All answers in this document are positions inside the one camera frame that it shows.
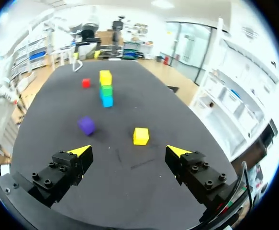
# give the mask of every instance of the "black bolt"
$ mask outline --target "black bolt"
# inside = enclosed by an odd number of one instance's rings
[[[191,168],[191,172],[192,173],[196,173],[197,171],[198,171],[198,167],[197,166],[193,166],[192,168]]]
[[[59,170],[64,173],[67,171],[67,168],[63,165],[63,166],[59,167]]]
[[[206,181],[205,182],[205,188],[207,188],[207,189],[211,189],[212,188],[212,186],[213,186],[213,182],[211,181],[211,180],[208,180],[208,181]]]
[[[4,189],[5,194],[10,194],[11,190],[9,188]]]
[[[205,162],[205,163],[203,164],[203,168],[204,168],[204,169],[208,169],[209,166],[210,166],[210,165],[209,165],[207,162]]]
[[[226,180],[226,175],[225,175],[225,173],[221,173],[221,174],[219,175],[218,179],[219,179],[220,181],[225,181],[225,180]]]
[[[44,184],[45,184],[45,186],[48,187],[48,188],[52,186],[52,182],[51,182],[49,179],[46,179],[45,182],[44,182]]]
[[[54,167],[55,167],[54,162],[50,162],[50,163],[49,163],[49,167],[50,167],[50,168],[54,168]]]
[[[39,175],[38,175],[38,173],[32,173],[32,178],[34,179],[34,180],[36,180],[36,181],[38,181],[39,180]]]

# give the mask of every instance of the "red object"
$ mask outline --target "red object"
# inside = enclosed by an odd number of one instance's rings
[[[89,78],[84,78],[82,81],[82,87],[83,88],[89,88],[90,87],[90,79]]]
[[[169,57],[166,56],[166,57],[165,57],[165,60],[164,60],[164,65],[168,65],[168,61],[169,61]]]

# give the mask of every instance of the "floor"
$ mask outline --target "floor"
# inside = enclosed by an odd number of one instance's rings
[[[155,60],[138,60],[138,63],[158,77],[165,85],[178,87],[179,89],[176,92],[177,97],[181,99],[181,101],[183,101],[187,106],[189,106],[198,88],[195,83],[181,74],[175,68],[166,66],[162,63],[156,62]],[[25,107],[27,108],[31,105],[34,97],[53,72],[51,66],[39,68],[34,71],[36,73],[36,79],[22,92],[22,99],[24,101]],[[20,111],[15,109],[15,112],[12,115],[13,120],[15,122],[19,122],[20,116]]]

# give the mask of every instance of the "storage bin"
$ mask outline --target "storage bin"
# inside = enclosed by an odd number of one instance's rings
[[[42,51],[42,52],[39,52],[37,54],[33,54],[33,55],[30,56],[30,60],[34,60],[38,57],[42,57],[43,55],[45,55],[45,53],[46,53],[45,51]]]
[[[243,102],[230,89],[226,88],[222,103],[233,114]]]
[[[205,118],[212,112],[212,109],[200,99],[196,101],[193,110],[200,118]]]
[[[222,81],[211,75],[207,77],[204,88],[215,98],[221,97],[225,90],[225,86]]]
[[[251,136],[252,130],[258,124],[254,113],[245,106],[238,120],[245,131]]]

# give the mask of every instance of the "glass door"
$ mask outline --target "glass door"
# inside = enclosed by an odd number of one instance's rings
[[[198,78],[203,67],[202,63],[207,52],[210,35],[210,27],[181,23],[172,67],[193,82]]]

